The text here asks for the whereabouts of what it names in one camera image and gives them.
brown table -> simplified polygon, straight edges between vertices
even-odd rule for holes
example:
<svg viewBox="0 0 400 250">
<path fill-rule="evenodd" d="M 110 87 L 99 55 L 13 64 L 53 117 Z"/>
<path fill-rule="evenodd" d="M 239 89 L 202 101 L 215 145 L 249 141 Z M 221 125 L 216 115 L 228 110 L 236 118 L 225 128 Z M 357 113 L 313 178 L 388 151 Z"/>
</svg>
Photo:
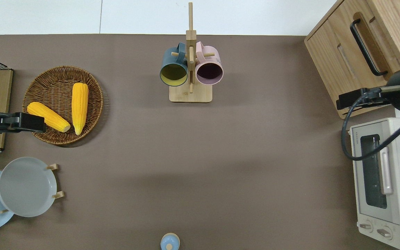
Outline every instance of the brown table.
<svg viewBox="0 0 400 250">
<path fill-rule="evenodd" d="M 11 112 L 59 65 L 91 72 L 106 95 L 95 131 L 72 147 L 6 136 L 0 169 L 22 156 L 59 163 L 66 197 L 14 216 L 0 249 L 159 249 L 168 232 L 186 250 L 391 249 L 357 231 L 342 120 L 303 37 L 198 39 L 224 67 L 209 104 L 171 103 L 159 79 L 184 35 L 0 35 L 0 61 L 15 70 Z"/>
</svg>

mug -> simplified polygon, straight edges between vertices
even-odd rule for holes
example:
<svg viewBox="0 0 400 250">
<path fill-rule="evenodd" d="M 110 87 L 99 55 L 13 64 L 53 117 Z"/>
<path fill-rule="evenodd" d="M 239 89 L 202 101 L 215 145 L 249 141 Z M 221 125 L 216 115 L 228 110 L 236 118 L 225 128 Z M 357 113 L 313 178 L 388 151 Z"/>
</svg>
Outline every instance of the mug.
<svg viewBox="0 0 400 250">
<path fill-rule="evenodd" d="M 201 42 L 196 44 L 197 65 L 195 66 L 195 77 L 206 85 L 218 83 L 223 78 L 223 68 L 219 52 L 212 46 L 203 46 Z M 214 53 L 214 56 L 205 57 L 206 53 Z"/>
<path fill-rule="evenodd" d="M 178 56 L 173 56 L 172 52 L 178 53 Z M 184 58 L 186 54 L 186 45 L 179 43 L 175 48 L 169 48 L 163 55 L 163 62 L 160 69 L 160 79 L 171 87 L 176 87 L 184 84 L 188 79 L 188 64 Z"/>
</svg>

wooden cabinet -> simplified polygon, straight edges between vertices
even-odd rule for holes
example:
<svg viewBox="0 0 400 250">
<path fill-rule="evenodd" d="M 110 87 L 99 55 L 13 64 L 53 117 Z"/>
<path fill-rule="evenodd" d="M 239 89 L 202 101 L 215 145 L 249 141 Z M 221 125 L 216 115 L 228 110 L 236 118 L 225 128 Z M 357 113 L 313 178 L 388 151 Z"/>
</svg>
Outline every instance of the wooden cabinet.
<svg viewBox="0 0 400 250">
<path fill-rule="evenodd" d="M 371 56 L 370 70 L 350 26 L 354 24 Z M 316 64 L 335 105 L 340 94 L 360 88 L 387 84 L 400 70 L 400 0 L 339 0 L 305 38 L 305 44 Z M 353 115 L 372 109 L 361 109 Z M 338 110 L 341 118 L 348 109 Z"/>
</svg>

oven door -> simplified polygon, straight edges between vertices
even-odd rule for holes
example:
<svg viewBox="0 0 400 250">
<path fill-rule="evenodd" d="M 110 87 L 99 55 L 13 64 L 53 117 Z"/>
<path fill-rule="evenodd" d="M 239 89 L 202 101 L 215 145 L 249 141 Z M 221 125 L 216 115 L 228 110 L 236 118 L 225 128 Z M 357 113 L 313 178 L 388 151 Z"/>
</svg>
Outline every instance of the oven door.
<svg viewBox="0 0 400 250">
<path fill-rule="evenodd" d="M 389 121 L 355 127 L 352 130 L 354 156 L 361 156 L 375 149 L 390 136 Z M 393 191 L 393 166 L 388 149 L 364 160 L 354 161 L 357 204 L 360 214 L 375 217 L 399 225 L 397 197 Z"/>
</svg>

woven tray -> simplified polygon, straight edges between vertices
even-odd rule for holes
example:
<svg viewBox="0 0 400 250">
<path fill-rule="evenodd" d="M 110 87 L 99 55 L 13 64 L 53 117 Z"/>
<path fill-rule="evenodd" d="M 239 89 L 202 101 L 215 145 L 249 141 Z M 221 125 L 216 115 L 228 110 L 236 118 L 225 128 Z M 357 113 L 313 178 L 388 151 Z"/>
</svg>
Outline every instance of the woven tray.
<svg viewBox="0 0 400 250">
<path fill-rule="evenodd" d="M 80 135 L 75 134 L 72 124 L 72 88 L 76 82 L 85 83 L 89 88 L 86 125 Z M 74 66 L 51 68 L 37 76 L 24 95 L 23 112 L 27 112 L 27 106 L 32 101 L 46 105 L 71 125 L 65 133 L 49 126 L 46 126 L 45 133 L 33 132 L 36 138 L 54 145 L 69 144 L 86 136 L 97 124 L 103 109 L 103 93 L 96 79 L 89 72 Z"/>
</svg>

